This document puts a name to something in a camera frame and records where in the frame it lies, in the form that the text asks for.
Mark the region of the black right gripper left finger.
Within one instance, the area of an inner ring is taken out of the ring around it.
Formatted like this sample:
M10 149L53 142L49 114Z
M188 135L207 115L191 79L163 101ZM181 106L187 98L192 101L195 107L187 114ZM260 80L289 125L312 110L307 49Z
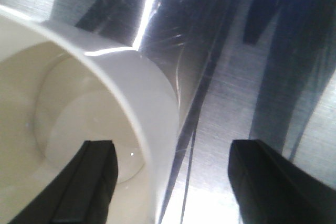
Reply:
M118 178L112 141L84 141L56 178L11 223L106 223Z

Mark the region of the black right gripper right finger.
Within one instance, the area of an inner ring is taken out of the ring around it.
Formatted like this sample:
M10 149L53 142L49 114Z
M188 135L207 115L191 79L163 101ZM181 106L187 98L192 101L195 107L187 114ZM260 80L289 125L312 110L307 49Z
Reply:
M335 223L335 190L260 140L234 140L228 177L244 223Z

